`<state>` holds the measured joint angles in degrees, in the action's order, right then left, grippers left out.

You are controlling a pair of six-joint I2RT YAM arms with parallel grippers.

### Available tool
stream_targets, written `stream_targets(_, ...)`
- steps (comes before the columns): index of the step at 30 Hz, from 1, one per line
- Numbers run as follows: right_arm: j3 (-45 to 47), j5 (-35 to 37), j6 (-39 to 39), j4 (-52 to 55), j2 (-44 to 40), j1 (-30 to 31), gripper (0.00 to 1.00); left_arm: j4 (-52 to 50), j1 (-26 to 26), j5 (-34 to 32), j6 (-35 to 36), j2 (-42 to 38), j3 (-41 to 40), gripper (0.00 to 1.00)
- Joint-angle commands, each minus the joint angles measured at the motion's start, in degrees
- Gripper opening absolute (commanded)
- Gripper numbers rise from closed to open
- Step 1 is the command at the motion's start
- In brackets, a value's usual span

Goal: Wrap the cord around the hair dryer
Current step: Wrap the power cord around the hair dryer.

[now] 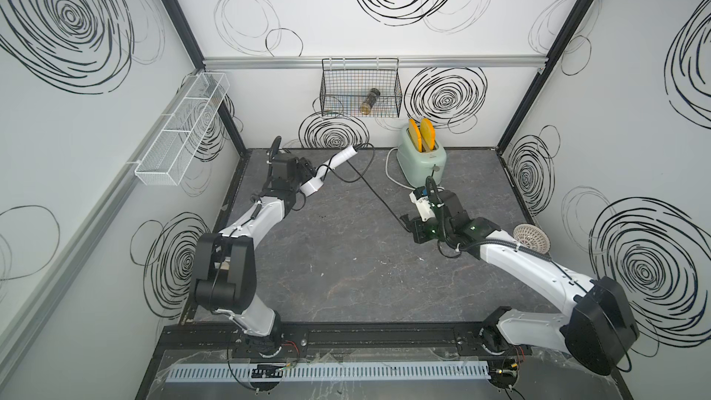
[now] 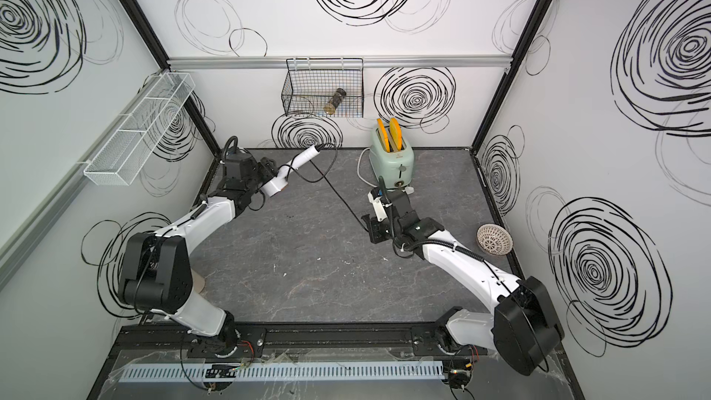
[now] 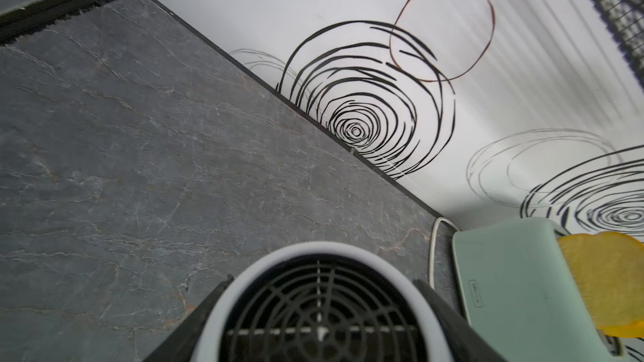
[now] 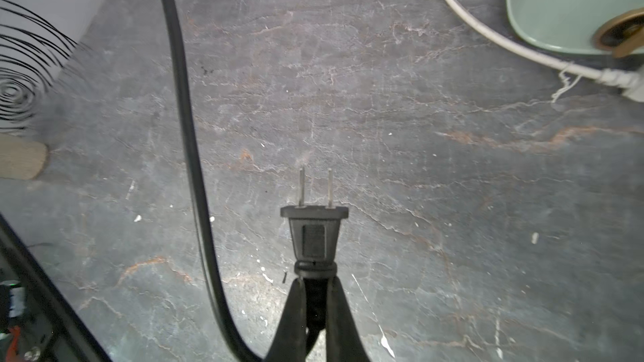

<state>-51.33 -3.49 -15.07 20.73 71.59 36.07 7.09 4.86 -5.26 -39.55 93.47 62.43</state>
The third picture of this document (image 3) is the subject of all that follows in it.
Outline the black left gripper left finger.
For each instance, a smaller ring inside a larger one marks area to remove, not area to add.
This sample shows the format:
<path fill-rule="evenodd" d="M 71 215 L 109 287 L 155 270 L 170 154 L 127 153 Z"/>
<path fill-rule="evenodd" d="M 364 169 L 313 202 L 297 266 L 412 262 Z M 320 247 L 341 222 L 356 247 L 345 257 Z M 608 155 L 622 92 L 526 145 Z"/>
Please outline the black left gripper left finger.
<path fill-rule="evenodd" d="M 144 359 L 144 362 L 190 361 L 206 321 L 221 295 L 233 281 L 234 276 L 229 275 L 225 281 L 219 283 L 169 337 Z"/>

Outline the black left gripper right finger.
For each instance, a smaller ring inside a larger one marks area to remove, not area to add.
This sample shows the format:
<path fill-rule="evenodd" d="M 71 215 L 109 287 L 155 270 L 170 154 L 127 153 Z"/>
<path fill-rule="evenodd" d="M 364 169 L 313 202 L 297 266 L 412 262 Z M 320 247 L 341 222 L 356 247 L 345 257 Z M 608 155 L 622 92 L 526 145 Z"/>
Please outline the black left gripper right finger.
<path fill-rule="evenodd" d="M 428 283 L 414 279 L 413 284 L 436 315 L 455 361 L 506 362 Z"/>

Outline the white hair dryer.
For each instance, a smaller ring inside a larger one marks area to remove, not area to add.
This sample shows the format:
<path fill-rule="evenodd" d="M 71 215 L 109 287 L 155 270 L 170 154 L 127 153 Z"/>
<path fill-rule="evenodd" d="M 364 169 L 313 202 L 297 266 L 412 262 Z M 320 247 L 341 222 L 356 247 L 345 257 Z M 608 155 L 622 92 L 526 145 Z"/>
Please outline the white hair dryer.
<path fill-rule="evenodd" d="M 255 261 L 218 298 L 194 361 L 451 361 L 436 314 L 379 256 L 330 241 Z"/>

